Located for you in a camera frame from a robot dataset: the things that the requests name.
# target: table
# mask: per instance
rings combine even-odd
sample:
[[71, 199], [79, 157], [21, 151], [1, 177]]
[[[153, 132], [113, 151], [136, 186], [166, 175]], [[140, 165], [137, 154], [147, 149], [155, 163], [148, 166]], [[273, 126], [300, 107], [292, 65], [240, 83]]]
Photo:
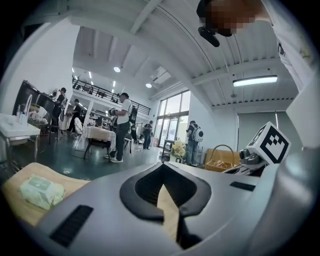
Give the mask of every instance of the table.
[[29, 123], [22, 125], [17, 122], [15, 115], [0, 114], [0, 137], [5, 141], [6, 160], [9, 169], [12, 168], [13, 164], [11, 145], [24, 143], [31, 137], [35, 137], [34, 161], [37, 161], [39, 135], [40, 129]]
[[93, 144], [95, 140], [101, 140], [101, 141], [106, 141], [106, 150], [109, 156], [109, 161], [110, 161], [110, 151], [116, 150], [116, 133], [111, 130], [106, 130], [103, 128], [99, 127], [94, 127], [94, 126], [88, 126], [85, 129], [85, 134], [84, 136], [88, 138], [88, 146], [86, 147], [86, 150], [84, 152], [83, 159], [86, 158], [86, 154]]
[[73, 192], [77, 191], [89, 182], [88, 180], [64, 176], [49, 167], [36, 162], [30, 163], [18, 171], [3, 184], [2, 192], [15, 216], [26, 221], [32, 226], [36, 226], [47, 211], [26, 202], [19, 191], [20, 185], [26, 179], [30, 178], [31, 175], [37, 175], [51, 182], [61, 184], [66, 190], [63, 199], [70, 196]]

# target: man in white shirt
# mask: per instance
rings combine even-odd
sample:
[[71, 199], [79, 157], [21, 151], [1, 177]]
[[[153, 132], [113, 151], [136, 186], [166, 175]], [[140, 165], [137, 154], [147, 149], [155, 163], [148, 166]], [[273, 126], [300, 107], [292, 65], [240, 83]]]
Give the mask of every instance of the man in white shirt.
[[124, 154], [125, 136], [130, 129], [129, 115], [131, 114], [133, 108], [132, 102], [127, 93], [122, 93], [119, 98], [120, 102], [122, 103], [122, 108], [120, 111], [114, 112], [114, 115], [117, 116], [118, 119], [116, 127], [116, 151], [110, 153], [110, 156], [112, 157], [112, 163], [124, 162], [122, 156]]
[[269, 22], [278, 40], [281, 62], [298, 91], [314, 79], [319, 66], [316, 51], [278, 0], [201, 0], [197, 13], [202, 20], [205, 18], [206, 28], [226, 37], [247, 23]]

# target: staircase railing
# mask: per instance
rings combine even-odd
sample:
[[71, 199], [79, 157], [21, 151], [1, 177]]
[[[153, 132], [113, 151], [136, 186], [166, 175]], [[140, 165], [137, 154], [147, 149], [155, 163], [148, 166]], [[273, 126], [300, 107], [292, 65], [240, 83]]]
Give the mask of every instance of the staircase railing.
[[[81, 92], [88, 93], [96, 97], [101, 97], [102, 99], [106, 99], [107, 101], [111, 101], [113, 103], [119, 104], [119, 106], [122, 105], [118, 95], [109, 90], [92, 85], [85, 81], [76, 80], [73, 77], [72, 77], [72, 85], [73, 85], [72, 88], [75, 90], [79, 90]], [[135, 108], [137, 109], [138, 113], [149, 115], [150, 113], [149, 107], [139, 104], [138, 102], [135, 102], [133, 100], [131, 100], [131, 102], [132, 102], [132, 105], [135, 106]]]

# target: gray floor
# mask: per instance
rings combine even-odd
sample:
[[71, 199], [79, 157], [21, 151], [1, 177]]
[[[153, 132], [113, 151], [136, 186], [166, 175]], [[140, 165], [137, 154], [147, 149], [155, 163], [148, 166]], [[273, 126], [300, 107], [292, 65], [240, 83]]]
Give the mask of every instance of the gray floor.
[[[129, 146], [124, 149], [123, 163], [108, 162], [103, 156], [106, 149], [92, 146], [92, 153], [87, 154], [83, 159], [84, 152], [74, 151], [73, 143], [75, 138], [69, 132], [59, 133], [58, 142], [55, 134], [51, 135], [51, 144], [48, 137], [40, 138], [40, 147], [37, 162], [50, 167], [54, 171], [82, 180], [94, 180], [96, 178], [130, 170], [134, 167], [156, 163], [161, 159], [160, 148], [151, 147], [150, 150], [143, 150], [142, 145], [132, 143], [131, 154]], [[33, 162], [34, 144], [28, 142], [15, 146], [13, 149], [14, 158], [23, 167]]]

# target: white wall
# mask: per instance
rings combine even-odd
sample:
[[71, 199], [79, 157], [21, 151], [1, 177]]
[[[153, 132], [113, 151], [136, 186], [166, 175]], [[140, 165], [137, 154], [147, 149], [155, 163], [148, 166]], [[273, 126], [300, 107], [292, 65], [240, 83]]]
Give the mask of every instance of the white wall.
[[233, 109], [215, 110], [213, 116], [207, 112], [200, 101], [191, 93], [188, 122], [194, 120], [202, 129], [204, 139], [199, 144], [203, 147], [203, 152], [213, 149], [219, 144], [226, 144], [237, 150], [238, 144], [238, 119], [237, 113]]
[[65, 87], [66, 97], [71, 98], [71, 67], [79, 28], [68, 18], [46, 23], [24, 42], [1, 81], [0, 113], [12, 114], [23, 80], [46, 94]]

